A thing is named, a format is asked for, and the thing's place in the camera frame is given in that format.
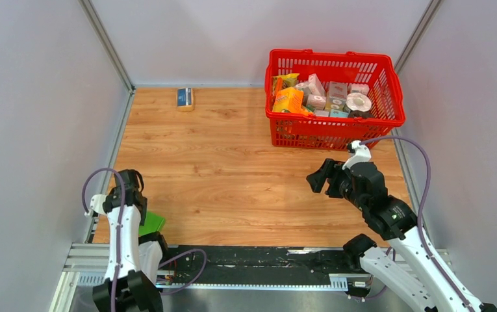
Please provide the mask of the green paper box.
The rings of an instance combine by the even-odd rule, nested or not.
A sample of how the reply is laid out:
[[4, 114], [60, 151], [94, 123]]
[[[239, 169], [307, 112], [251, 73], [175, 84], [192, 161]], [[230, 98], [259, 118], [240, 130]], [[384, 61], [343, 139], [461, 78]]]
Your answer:
[[138, 235], [142, 237], [156, 231], [160, 232], [165, 224], [166, 219], [164, 217], [148, 211], [144, 219], [144, 224], [139, 227]]

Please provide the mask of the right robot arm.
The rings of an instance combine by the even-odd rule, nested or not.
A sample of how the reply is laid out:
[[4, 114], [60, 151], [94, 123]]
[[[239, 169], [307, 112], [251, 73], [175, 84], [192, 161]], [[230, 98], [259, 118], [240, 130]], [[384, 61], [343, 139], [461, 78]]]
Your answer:
[[360, 234], [344, 246], [343, 263], [352, 272], [367, 272], [396, 293], [413, 311], [497, 311], [474, 296], [440, 258], [427, 237], [420, 237], [417, 216], [402, 200], [391, 196], [385, 178], [372, 162], [347, 168], [344, 162], [326, 159], [306, 177], [311, 190], [349, 201], [412, 272], [388, 258], [368, 236]]

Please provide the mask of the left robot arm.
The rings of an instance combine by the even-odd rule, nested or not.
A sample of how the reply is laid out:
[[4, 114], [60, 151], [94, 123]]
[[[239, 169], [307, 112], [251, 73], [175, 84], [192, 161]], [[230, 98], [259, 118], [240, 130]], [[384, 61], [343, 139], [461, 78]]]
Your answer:
[[87, 200], [86, 185], [81, 193], [85, 216], [106, 216], [110, 229], [107, 268], [102, 284], [92, 289], [93, 302], [98, 311], [162, 311], [157, 271], [172, 257], [159, 231], [140, 234], [147, 217], [142, 176], [134, 169], [108, 172], [115, 180], [108, 194]]

